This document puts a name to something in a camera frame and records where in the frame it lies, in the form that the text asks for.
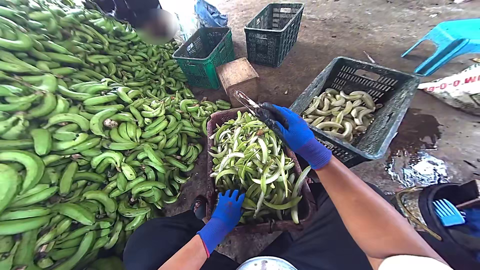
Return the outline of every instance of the blue plastic bag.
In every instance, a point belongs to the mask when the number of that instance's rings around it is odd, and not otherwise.
[[[227,14],[221,14],[214,5],[205,0],[197,0],[195,12],[202,27],[227,27]]]

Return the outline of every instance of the concrete floor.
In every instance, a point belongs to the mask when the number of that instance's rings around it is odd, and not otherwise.
[[[261,78],[261,101],[290,106],[336,56],[368,61],[412,72],[434,51],[422,43],[409,57],[400,55],[431,28],[445,20],[480,17],[480,1],[450,4],[447,0],[297,0],[305,9],[298,41],[278,68],[253,65]],[[267,0],[226,0],[217,4],[228,13],[236,58],[246,57],[244,26]],[[473,64],[466,55],[453,59],[430,81]],[[222,90],[195,89],[197,98],[226,98]],[[480,175],[480,117],[475,117],[418,91],[389,153],[380,160],[352,168],[363,180],[386,193],[407,186],[465,182]],[[188,209],[197,194],[206,192],[206,154],[200,154],[192,179],[182,186],[177,203],[165,209],[174,215]],[[238,262],[257,255],[278,233],[229,236],[218,250]]]

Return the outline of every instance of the dark green plastic crate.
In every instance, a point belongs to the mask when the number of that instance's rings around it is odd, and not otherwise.
[[[230,27],[202,27],[173,53],[191,86],[218,89],[215,68],[233,61]]]
[[[248,61],[278,67],[297,41],[304,4],[268,4],[245,26]]]
[[[412,74],[348,57],[336,57],[299,95],[290,110],[301,115],[312,99],[327,88],[343,90],[346,94],[356,90],[365,91],[375,103],[383,104],[373,114],[374,120],[367,132],[355,136],[351,143],[327,135],[309,124],[315,137],[350,168],[385,155],[419,83],[420,79]]]

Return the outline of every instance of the hand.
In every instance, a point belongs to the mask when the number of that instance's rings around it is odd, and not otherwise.
[[[241,205],[245,199],[245,194],[241,194],[238,199],[238,190],[233,192],[227,190],[225,195],[218,195],[218,203],[212,218],[197,233],[205,244],[208,255],[213,252],[215,247],[222,242],[229,232],[239,223],[241,217]]]
[[[332,151],[322,145],[299,115],[285,107],[265,102],[261,105],[268,113],[260,111],[260,120],[277,133],[290,149],[301,155],[312,167],[320,169],[332,158]]]

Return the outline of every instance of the puddle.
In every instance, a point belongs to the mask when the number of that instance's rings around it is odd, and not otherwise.
[[[385,167],[392,179],[404,187],[427,186],[448,182],[443,160],[429,154],[436,150],[441,137],[435,117],[409,109],[390,144],[390,156]]]

